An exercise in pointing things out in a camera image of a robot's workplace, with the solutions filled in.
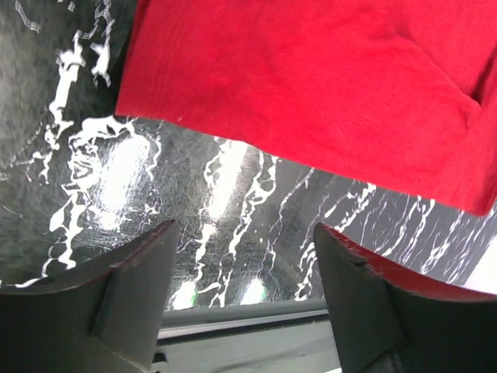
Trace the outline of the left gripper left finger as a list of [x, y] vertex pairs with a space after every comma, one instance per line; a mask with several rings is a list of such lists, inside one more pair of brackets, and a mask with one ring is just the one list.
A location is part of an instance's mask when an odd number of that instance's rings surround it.
[[179, 238], [164, 221], [26, 288], [1, 289], [3, 372], [148, 372]]

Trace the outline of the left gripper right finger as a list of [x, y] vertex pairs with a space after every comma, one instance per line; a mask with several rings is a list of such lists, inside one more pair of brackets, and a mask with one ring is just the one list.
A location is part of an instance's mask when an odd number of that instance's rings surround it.
[[496, 296], [421, 275], [328, 225], [314, 229], [344, 372], [494, 372]]

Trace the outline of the red t shirt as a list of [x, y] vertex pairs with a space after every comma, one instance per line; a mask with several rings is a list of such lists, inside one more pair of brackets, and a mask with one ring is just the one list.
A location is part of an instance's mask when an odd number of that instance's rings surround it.
[[496, 3], [141, 1], [116, 113], [487, 214]]

